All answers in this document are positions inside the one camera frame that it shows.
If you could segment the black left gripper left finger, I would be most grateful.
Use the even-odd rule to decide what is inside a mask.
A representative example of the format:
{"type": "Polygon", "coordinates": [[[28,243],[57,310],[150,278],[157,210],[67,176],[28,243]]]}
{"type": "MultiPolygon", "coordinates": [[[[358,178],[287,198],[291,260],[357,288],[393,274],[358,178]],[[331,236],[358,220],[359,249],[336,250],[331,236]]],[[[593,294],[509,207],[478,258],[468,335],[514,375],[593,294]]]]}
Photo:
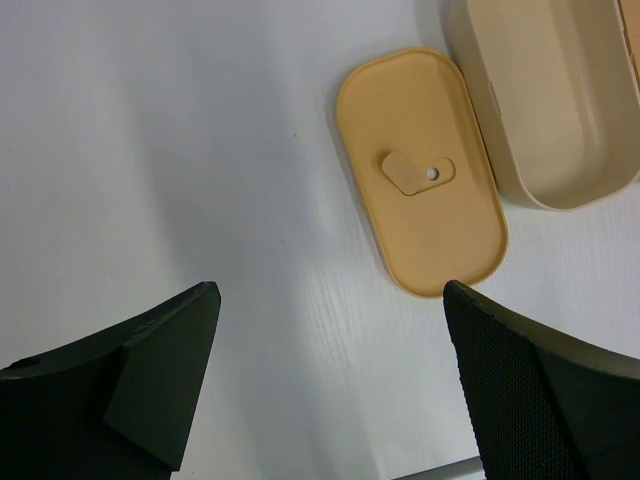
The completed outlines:
{"type": "Polygon", "coordinates": [[[1,371],[4,472],[177,472],[221,308],[201,282],[1,371]]]}

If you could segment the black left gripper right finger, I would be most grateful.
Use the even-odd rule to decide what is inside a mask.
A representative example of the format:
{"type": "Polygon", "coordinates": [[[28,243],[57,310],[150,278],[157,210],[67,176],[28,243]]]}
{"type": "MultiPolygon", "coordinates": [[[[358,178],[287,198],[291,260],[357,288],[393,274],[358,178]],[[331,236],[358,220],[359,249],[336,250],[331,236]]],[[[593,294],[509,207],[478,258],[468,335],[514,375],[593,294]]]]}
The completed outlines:
{"type": "Polygon", "coordinates": [[[639,361],[446,283],[443,305],[489,479],[636,479],[639,361]]]}

